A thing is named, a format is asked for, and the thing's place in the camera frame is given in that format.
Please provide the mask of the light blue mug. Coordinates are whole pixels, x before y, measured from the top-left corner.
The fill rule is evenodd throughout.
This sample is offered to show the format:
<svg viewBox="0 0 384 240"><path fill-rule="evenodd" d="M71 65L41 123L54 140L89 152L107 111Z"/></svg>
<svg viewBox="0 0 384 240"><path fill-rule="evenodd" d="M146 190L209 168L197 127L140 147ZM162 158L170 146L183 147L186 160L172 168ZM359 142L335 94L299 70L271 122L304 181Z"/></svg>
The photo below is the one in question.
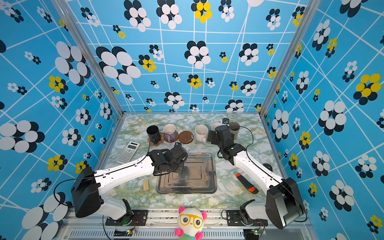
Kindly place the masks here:
<svg viewBox="0 0 384 240"><path fill-rule="evenodd" d="M222 125L223 125L222 123L213 123L211 125L211 129L212 129L212 131L215 131L217 127L222 126Z"/></svg>

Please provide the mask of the white mug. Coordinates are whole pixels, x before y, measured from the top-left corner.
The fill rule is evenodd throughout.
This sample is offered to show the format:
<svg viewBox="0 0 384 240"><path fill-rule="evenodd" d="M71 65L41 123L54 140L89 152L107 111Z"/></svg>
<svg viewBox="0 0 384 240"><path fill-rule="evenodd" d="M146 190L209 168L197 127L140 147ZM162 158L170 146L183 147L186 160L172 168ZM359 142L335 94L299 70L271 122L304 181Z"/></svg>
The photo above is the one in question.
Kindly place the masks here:
<svg viewBox="0 0 384 240"><path fill-rule="evenodd" d="M205 125L198 125L195 128L195 140L198 143L206 143L208 140L209 129Z"/></svg>

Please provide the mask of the scratched round wooden coaster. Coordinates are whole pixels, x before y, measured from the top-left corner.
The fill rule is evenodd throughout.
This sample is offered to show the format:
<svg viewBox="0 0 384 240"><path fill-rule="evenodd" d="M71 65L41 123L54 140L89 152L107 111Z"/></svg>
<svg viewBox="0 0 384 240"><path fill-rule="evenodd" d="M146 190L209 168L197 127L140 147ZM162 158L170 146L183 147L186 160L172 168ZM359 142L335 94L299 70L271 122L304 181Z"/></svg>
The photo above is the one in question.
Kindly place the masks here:
<svg viewBox="0 0 384 240"><path fill-rule="evenodd" d="M183 132L179 133L178 140L182 144L190 144L194 140L194 135L190 131L183 131Z"/></svg>

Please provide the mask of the stainless steel cup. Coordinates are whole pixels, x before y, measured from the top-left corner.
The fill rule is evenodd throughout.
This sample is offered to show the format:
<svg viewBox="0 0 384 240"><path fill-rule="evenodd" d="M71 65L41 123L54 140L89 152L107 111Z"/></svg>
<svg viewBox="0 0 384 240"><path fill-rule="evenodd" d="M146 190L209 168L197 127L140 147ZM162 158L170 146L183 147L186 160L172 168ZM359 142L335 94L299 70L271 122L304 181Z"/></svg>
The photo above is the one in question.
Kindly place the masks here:
<svg viewBox="0 0 384 240"><path fill-rule="evenodd" d="M231 122L229 124L229 129L230 129L231 135L233 135L234 137L234 142L238 140L238 134L239 134L240 128L241 128L240 124L237 122Z"/></svg>

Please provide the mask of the purple mug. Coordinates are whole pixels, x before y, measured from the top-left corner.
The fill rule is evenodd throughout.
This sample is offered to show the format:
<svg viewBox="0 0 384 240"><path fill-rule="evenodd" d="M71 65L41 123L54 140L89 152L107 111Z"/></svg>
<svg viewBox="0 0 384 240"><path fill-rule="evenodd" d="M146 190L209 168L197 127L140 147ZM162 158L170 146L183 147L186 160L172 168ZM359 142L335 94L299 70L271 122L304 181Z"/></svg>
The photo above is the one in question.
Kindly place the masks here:
<svg viewBox="0 0 384 240"><path fill-rule="evenodd" d="M178 139L177 128L173 124L167 124L163 128L164 139L168 143L173 143Z"/></svg>

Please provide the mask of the black mug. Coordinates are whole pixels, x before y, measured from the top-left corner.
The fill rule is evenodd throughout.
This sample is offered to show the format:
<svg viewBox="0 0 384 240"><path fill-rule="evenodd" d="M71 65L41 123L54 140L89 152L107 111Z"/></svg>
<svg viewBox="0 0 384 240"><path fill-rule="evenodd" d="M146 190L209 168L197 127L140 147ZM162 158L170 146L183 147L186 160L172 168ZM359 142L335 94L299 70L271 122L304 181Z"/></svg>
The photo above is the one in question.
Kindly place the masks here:
<svg viewBox="0 0 384 240"><path fill-rule="evenodd" d="M161 134L158 126L151 125L147 128L146 132L148 137L154 144L156 144L161 139Z"/></svg>

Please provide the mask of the paw shaped wooden coaster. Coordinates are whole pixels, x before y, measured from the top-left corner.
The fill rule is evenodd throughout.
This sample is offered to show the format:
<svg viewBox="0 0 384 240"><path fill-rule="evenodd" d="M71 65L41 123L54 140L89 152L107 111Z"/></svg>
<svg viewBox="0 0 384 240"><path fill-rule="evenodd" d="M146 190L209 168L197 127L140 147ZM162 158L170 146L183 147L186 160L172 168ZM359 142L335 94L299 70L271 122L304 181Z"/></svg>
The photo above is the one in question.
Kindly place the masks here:
<svg viewBox="0 0 384 240"><path fill-rule="evenodd" d="M150 144L151 147L152 147L152 146L158 147L159 145L161 145L161 144L164 142L164 137L161 136L161 139L160 139L156 144L154 144L154 143L150 140L150 138L147 138L147 141L149 142L149 144Z"/></svg>

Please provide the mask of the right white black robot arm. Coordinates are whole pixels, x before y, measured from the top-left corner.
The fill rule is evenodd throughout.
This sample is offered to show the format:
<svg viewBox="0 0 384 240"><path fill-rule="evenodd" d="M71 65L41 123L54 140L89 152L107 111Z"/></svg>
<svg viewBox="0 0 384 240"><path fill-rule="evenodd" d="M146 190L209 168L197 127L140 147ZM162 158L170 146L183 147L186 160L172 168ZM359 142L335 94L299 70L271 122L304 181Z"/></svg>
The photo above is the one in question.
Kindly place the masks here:
<svg viewBox="0 0 384 240"><path fill-rule="evenodd" d="M209 131L208 142L219 147L221 158L247 174L266 195L266 203L250 200L240 207L240 216L247 226L256 220L271 222L282 230L301 216L307 216L298 184L292 178L273 173L253 158L241 144L234 142L229 126L220 125Z"/></svg>

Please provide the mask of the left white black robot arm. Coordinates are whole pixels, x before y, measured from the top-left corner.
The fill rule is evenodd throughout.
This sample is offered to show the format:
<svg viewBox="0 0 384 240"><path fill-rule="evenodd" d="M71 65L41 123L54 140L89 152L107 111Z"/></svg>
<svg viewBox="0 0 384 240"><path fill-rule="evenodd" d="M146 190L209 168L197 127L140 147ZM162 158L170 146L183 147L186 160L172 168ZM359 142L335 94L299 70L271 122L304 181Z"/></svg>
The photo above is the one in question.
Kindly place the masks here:
<svg viewBox="0 0 384 240"><path fill-rule="evenodd" d="M188 153L180 143L172 149L153 150L129 163L93 171L87 167L75 180L71 194L77 218L103 215L117 222L129 223L133 211L127 200L118 200L107 192L128 181L143 176L181 173Z"/></svg>

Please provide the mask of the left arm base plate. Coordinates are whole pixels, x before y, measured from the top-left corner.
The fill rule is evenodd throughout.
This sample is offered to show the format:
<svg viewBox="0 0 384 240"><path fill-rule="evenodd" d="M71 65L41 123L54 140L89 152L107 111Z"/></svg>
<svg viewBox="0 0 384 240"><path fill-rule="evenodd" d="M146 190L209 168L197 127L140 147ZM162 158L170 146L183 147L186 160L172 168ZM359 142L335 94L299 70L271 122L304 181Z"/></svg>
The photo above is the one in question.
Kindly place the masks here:
<svg viewBox="0 0 384 240"><path fill-rule="evenodd" d="M132 213L128 216L125 215L119 220L113 220L107 217L105 221L106 226L145 226L148 219L148 210L132 210Z"/></svg>

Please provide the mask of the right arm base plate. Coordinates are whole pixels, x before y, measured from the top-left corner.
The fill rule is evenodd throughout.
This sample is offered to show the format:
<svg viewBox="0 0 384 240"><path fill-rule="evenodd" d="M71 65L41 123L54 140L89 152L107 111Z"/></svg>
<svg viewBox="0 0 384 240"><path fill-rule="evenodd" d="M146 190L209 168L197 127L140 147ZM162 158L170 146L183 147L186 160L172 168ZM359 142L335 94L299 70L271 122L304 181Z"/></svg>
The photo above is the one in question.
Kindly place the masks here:
<svg viewBox="0 0 384 240"><path fill-rule="evenodd" d="M229 227L267 227L269 225L267 220L252 220L251 225L247 225L241 218L239 210L226 210L226 216L224 217L227 220Z"/></svg>

